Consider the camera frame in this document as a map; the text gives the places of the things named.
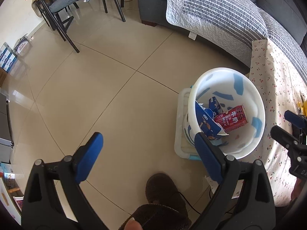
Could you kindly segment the person's right hand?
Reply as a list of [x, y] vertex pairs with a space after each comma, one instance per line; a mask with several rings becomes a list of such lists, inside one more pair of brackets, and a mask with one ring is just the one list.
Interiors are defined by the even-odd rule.
[[294, 189], [291, 193], [291, 200], [295, 200], [296, 198], [299, 197], [303, 187], [304, 187], [304, 183], [302, 182], [301, 179], [297, 178]]

